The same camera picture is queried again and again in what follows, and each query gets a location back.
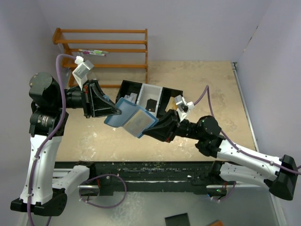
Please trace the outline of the silver VIP credit card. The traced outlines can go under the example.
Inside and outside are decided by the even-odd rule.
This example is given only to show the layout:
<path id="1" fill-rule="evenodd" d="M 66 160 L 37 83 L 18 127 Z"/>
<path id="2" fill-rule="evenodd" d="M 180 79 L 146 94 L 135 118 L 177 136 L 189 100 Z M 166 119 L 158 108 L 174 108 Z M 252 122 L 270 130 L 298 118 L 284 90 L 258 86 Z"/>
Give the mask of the silver VIP credit card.
<path id="1" fill-rule="evenodd" d="M 130 93 L 129 95 L 125 95 L 124 99 L 126 99 L 127 101 L 135 104 L 136 100 L 137 100 L 137 94 L 136 93 Z"/>

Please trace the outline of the blue leather card holder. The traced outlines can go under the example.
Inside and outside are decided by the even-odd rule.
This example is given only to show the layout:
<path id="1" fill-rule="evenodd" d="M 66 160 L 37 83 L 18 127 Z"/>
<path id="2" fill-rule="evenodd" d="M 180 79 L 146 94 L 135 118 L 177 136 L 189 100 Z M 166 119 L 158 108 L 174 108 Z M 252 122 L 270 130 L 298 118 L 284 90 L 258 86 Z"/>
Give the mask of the blue leather card holder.
<path id="1" fill-rule="evenodd" d="M 123 97 L 116 103 L 116 107 L 121 110 L 121 114 L 108 116 L 104 123 L 114 128 L 122 127 L 136 138 L 141 138 L 145 130 L 158 122 L 158 119 L 146 109 Z"/>

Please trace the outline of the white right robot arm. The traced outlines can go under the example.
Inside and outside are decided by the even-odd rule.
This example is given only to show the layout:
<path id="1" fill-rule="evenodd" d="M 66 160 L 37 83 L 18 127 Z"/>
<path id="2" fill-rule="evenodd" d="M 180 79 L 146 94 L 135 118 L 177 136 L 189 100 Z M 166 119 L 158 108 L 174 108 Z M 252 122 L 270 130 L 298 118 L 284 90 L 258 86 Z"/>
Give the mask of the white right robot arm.
<path id="1" fill-rule="evenodd" d="M 194 139 L 202 155 L 222 160 L 214 163 L 212 177 L 261 186 L 280 199 L 293 199 L 301 174 L 294 158 L 287 154 L 271 156 L 235 144 L 213 116 L 203 116 L 194 123 L 180 120 L 178 113 L 170 110 L 154 126 L 144 130 L 143 135 L 167 143 L 175 137 Z"/>

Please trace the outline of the gold credit card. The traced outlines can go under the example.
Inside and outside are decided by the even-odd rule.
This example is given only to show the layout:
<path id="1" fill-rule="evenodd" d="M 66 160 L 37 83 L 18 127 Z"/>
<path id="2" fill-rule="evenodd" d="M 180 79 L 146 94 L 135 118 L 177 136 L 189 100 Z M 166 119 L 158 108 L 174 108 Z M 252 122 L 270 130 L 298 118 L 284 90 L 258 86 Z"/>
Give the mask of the gold credit card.
<path id="1" fill-rule="evenodd" d="M 175 100 L 174 100 L 173 97 L 170 97 L 168 105 L 166 106 L 166 109 L 167 110 L 170 110 L 170 109 L 176 110 L 177 109 L 177 105 L 176 105 Z"/>

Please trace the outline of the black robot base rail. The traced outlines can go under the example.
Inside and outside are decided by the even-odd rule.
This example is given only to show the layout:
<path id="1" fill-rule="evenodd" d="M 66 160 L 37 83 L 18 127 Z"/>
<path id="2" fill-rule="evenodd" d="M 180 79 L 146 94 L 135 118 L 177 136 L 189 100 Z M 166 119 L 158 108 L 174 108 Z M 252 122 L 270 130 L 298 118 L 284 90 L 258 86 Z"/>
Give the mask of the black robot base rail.
<path id="1" fill-rule="evenodd" d="M 79 185 L 83 196 L 112 196 L 114 192 L 171 192 L 205 194 L 222 198 L 233 182 L 221 179 L 217 161 L 97 161 L 92 177 L 105 175 Z"/>

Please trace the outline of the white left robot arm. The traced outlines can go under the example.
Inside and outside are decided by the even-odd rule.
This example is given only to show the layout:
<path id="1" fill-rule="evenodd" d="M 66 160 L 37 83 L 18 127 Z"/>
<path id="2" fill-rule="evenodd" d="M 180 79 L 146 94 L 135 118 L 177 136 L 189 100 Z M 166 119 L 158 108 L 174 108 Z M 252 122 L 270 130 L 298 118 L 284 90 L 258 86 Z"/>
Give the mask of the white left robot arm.
<path id="1" fill-rule="evenodd" d="M 55 160 L 67 123 L 67 108 L 81 108 L 86 118 L 120 115 L 121 110 L 103 93 L 98 82 L 87 80 L 82 88 L 65 89 L 49 73 L 30 79 L 31 155 L 26 182 L 14 211 L 54 217 L 62 214 L 68 196 L 84 181 L 96 176 L 92 162 L 80 161 L 57 182 L 53 181 Z"/>

